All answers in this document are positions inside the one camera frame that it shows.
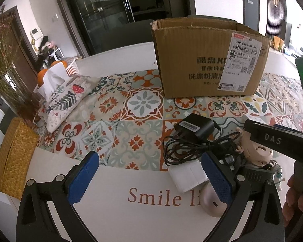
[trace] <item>strawberry print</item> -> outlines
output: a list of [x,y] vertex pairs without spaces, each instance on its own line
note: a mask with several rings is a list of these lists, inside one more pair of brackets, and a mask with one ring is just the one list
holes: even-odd
[[84,88],[81,86],[78,86],[77,84],[74,84],[72,88],[73,88],[73,91],[77,94],[84,92]]

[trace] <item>white tissue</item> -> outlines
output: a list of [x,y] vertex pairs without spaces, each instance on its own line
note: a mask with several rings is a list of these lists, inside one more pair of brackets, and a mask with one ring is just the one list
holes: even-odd
[[45,97],[46,101],[49,101],[49,98],[57,87],[71,78],[68,76],[63,63],[58,63],[46,72],[43,78],[44,84],[38,88],[38,92]]
[[182,194],[208,180],[199,160],[170,165],[168,172],[177,190]]

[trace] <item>computer mouse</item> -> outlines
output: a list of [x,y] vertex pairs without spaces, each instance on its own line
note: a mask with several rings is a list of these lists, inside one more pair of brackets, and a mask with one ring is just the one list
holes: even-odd
[[200,204],[204,211],[212,217],[221,217],[227,208],[227,204],[220,201],[210,182],[206,183],[201,190]]

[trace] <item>yellow woven box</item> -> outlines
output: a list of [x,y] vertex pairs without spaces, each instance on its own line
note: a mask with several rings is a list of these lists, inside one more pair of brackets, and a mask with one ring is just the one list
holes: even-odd
[[39,135],[15,117],[0,148],[0,191],[21,200],[31,157]]

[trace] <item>slatted wall panel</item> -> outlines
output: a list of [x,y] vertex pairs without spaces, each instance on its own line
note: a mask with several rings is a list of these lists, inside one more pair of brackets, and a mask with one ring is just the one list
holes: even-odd
[[285,40],[286,32],[286,0],[267,0],[266,36],[274,35]]

